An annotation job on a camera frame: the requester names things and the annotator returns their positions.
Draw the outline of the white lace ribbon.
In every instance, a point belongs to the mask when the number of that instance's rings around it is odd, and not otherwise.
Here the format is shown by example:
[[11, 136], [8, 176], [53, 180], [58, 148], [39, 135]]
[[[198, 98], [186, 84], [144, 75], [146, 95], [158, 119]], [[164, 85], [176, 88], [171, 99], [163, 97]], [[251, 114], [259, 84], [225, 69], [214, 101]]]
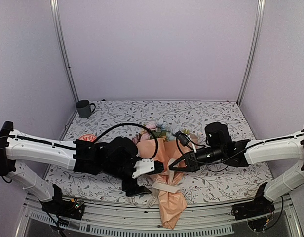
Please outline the white lace ribbon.
[[[172, 182], [174, 179], [174, 171], [167, 169], [166, 174], [168, 174], [169, 181]], [[180, 191], [180, 188], [176, 185], [173, 185], [172, 183], [165, 184], [165, 183], [161, 183], [160, 181], [155, 181], [152, 184], [152, 197], [147, 201], [147, 203], [144, 205], [143, 208], [150, 208], [155, 205], [156, 201], [158, 200], [159, 191], [165, 191], [168, 193], [175, 194]]]

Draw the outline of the pale pink white flower stem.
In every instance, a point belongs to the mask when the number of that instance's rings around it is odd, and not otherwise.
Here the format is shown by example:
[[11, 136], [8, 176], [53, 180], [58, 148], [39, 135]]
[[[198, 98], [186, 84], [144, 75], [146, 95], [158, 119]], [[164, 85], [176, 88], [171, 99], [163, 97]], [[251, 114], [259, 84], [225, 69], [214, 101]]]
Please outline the pale pink white flower stem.
[[[145, 127], [150, 131], [156, 131], [157, 125], [155, 122], [149, 122], [145, 125]], [[141, 133], [140, 141], [146, 141], [150, 139], [152, 139], [152, 136], [146, 130], [143, 130], [143, 132]]]

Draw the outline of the beige wrapping paper sheet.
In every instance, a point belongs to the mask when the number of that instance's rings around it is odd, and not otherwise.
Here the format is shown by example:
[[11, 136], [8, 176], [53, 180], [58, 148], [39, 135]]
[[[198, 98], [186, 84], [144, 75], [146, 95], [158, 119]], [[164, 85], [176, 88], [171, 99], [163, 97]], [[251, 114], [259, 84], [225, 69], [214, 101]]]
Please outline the beige wrapping paper sheet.
[[174, 229], [182, 212], [187, 207], [184, 194], [180, 191], [178, 183], [183, 177], [183, 172], [171, 171], [168, 166], [176, 161], [181, 153], [186, 153], [192, 149], [181, 144], [176, 145], [175, 141], [164, 141], [158, 138], [158, 149], [154, 160], [163, 163], [164, 171], [151, 175], [153, 180], [152, 188], [157, 193], [159, 213], [162, 227]]

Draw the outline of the blue fake flower stem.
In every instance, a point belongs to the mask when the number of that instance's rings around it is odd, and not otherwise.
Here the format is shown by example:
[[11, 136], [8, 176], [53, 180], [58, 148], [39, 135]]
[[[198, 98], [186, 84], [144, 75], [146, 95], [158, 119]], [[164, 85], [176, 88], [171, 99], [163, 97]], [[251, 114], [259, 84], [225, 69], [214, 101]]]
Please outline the blue fake flower stem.
[[156, 122], [156, 137], [164, 141], [174, 141], [176, 139], [176, 127], [160, 119]]

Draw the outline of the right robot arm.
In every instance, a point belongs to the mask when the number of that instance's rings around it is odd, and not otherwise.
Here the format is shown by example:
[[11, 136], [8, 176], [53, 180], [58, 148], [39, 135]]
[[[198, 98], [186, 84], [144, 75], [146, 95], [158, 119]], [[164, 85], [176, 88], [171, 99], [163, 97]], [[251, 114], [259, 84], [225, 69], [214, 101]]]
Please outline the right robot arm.
[[283, 174], [259, 186], [249, 205], [253, 215], [260, 215], [269, 204], [304, 184], [304, 127], [283, 137], [233, 141], [228, 127], [214, 122], [205, 127], [205, 135], [206, 145], [182, 153], [169, 165], [169, 170], [196, 172], [202, 165], [224, 163], [231, 167], [247, 167], [261, 162], [296, 160]]

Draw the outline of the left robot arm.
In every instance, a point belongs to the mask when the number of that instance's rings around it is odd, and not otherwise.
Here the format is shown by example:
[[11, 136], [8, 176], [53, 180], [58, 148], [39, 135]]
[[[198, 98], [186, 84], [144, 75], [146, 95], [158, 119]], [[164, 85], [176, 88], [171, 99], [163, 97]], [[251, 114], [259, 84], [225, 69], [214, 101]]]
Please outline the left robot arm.
[[109, 143], [58, 141], [22, 133], [14, 129], [11, 121], [6, 121], [0, 130], [0, 176], [22, 184], [40, 201], [47, 202], [56, 214], [64, 214], [68, 209], [60, 189], [39, 178], [23, 161], [92, 175], [104, 172], [121, 179], [122, 190], [126, 196], [133, 197], [150, 193], [149, 189], [137, 184], [137, 178], [156, 171], [152, 158], [141, 158], [137, 153], [136, 145], [123, 137], [116, 137]]

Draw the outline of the right arm base board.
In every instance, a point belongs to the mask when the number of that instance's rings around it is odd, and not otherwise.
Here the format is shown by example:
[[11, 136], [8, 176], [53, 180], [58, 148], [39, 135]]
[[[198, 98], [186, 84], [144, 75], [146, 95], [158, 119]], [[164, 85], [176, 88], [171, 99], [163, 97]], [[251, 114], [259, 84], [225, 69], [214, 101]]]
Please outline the right arm base board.
[[231, 209], [231, 215], [236, 220], [244, 220], [249, 218], [255, 218], [263, 215], [260, 219], [249, 220], [247, 222], [249, 228], [254, 232], [265, 231], [274, 215], [273, 204], [263, 204], [262, 202], [246, 202], [242, 204], [234, 205]]

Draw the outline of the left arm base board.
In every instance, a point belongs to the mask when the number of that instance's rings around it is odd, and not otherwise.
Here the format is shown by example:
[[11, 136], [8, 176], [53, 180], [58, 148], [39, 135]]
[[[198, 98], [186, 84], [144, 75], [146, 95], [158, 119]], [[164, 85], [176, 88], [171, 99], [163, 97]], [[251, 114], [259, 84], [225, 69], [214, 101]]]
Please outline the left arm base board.
[[53, 199], [48, 202], [41, 202], [42, 210], [57, 217], [67, 217], [81, 220], [84, 214], [84, 201], [74, 198], [72, 200]]

